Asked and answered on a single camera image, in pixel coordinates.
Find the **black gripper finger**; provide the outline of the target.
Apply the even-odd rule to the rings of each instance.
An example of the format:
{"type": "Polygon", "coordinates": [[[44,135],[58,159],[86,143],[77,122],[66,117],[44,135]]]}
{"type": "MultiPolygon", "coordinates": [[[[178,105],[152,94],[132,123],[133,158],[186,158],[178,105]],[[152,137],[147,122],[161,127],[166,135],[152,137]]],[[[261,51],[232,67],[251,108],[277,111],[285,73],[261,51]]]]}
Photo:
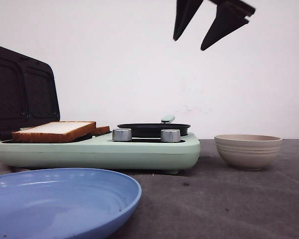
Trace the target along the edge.
{"type": "Polygon", "coordinates": [[[201,6],[203,0],[177,0],[173,39],[177,41],[201,6]]]}

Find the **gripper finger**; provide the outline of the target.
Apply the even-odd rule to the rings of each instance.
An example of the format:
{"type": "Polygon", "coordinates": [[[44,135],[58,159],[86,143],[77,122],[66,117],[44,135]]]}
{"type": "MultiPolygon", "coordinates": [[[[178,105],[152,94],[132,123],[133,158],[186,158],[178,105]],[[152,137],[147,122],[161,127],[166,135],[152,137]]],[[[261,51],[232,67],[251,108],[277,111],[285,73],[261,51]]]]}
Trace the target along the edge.
{"type": "Polygon", "coordinates": [[[201,50],[204,51],[233,31],[249,23],[256,9],[241,0],[215,0],[216,16],[204,37],[201,50]]]}

